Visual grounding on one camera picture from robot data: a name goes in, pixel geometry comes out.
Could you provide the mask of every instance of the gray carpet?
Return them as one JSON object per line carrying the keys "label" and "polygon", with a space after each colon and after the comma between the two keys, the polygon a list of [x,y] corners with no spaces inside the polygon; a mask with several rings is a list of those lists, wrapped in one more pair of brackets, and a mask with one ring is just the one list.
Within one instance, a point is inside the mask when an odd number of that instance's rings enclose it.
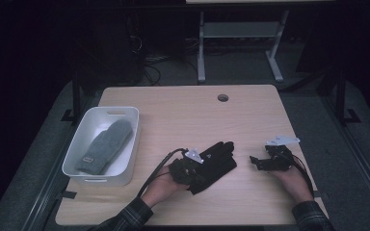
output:
{"label": "gray carpet", "polygon": [[[207,56],[205,85],[272,84],[278,89],[285,88],[306,75],[295,72],[302,48],[299,44],[280,47],[277,60],[285,77],[283,83],[276,83],[273,79],[261,45],[249,52]],[[154,64],[161,71],[160,85],[196,85],[196,56],[187,56],[186,61],[171,59]],[[156,79],[157,73],[153,69],[147,71]],[[302,140],[302,150],[333,225],[337,230],[370,230],[370,187],[358,167],[353,148],[345,138],[346,132],[330,112],[333,95],[327,98],[318,96],[315,91],[318,83],[314,81],[293,93],[282,93],[280,97],[297,136]],[[148,85],[146,78],[139,84]],[[94,97],[85,96],[84,110],[97,105],[100,96],[101,91]],[[76,129],[71,122],[61,121],[61,118],[65,110],[71,108],[71,84],[68,84],[42,124],[0,203],[0,230],[87,229],[59,226],[54,220],[59,194],[68,181],[57,165],[62,162]],[[347,108],[354,109],[362,122],[349,124],[345,131],[354,137],[370,165],[370,110],[360,92],[351,85],[347,86]],[[265,230],[297,228],[272,226]]]}

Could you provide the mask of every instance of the white plastic bin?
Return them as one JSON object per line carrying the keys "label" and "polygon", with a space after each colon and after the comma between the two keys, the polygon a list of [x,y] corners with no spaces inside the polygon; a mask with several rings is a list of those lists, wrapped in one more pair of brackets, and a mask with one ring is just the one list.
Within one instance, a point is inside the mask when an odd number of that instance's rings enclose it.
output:
{"label": "white plastic bin", "polygon": [[[121,153],[105,167],[102,175],[89,175],[75,168],[89,149],[94,138],[118,119],[131,122],[132,134],[127,139]],[[79,184],[97,186],[123,186],[130,182],[134,170],[140,136],[140,121],[138,109],[134,107],[95,107],[89,109],[83,116],[68,148],[62,171]]]}

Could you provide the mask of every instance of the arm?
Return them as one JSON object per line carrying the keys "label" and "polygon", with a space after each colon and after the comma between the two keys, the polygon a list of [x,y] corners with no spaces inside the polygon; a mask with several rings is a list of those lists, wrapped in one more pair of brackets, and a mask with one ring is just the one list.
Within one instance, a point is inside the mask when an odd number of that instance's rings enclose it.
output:
{"label": "arm", "polygon": [[271,171],[296,202],[292,213],[301,231],[335,230],[329,219],[311,195],[308,186],[296,167],[286,171]]}
{"label": "arm", "polygon": [[151,208],[167,200],[172,194],[189,186],[173,181],[168,166],[161,168],[141,198],[136,197],[115,217],[109,218],[89,231],[140,230],[153,215]]}

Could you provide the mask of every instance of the human hand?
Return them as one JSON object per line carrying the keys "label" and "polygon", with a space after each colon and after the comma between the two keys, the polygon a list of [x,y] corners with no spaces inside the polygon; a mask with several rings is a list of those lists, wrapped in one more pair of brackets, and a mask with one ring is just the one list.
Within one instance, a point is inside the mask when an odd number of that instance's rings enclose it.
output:
{"label": "human hand", "polygon": [[[296,157],[294,157],[294,160],[300,165]],[[296,167],[291,166],[290,169],[286,171],[269,171],[269,173],[274,175],[281,182],[287,192],[293,196],[296,204],[314,200],[302,173]]]}
{"label": "human hand", "polygon": [[189,185],[181,185],[173,181],[168,166],[163,166],[157,176],[146,188],[141,196],[143,202],[152,208],[154,205],[168,199],[178,191],[185,191]]}

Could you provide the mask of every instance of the sleeve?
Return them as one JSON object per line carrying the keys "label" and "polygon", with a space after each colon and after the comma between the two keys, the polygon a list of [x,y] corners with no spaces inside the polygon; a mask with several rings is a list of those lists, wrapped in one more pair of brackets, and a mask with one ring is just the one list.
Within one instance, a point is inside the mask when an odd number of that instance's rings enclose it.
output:
{"label": "sleeve", "polygon": [[115,217],[103,221],[88,231],[140,230],[152,215],[151,209],[136,197]]}
{"label": "sleeve", "polygon": [[305,201],[296,205],[292,213],[300,231],[335,230],[315,201]]}

